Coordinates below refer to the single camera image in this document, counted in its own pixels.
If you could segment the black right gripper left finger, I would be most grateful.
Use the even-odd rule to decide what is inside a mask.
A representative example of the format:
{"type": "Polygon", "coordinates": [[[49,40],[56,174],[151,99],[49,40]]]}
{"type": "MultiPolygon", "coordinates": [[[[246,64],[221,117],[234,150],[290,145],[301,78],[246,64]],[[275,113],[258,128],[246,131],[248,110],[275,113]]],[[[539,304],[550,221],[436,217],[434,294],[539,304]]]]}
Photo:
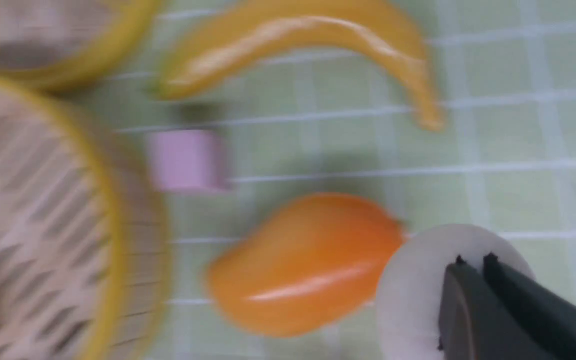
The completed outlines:
{"type": "Polygon", "coordinates": [[[445,269],[438,328],[445,360],[549,358],[462,256],[445,269]]]}

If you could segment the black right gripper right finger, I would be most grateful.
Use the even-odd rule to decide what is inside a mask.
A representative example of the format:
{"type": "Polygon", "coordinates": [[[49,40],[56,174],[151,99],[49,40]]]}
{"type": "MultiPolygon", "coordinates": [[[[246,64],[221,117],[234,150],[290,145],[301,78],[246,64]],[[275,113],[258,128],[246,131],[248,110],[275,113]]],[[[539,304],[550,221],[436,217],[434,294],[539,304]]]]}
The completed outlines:
{"type": "Polygon", "coordinates": [[[576,360],[576,306],[501,262],[483,259],[483,277],[537,346],[556,360],[576,360]]]}

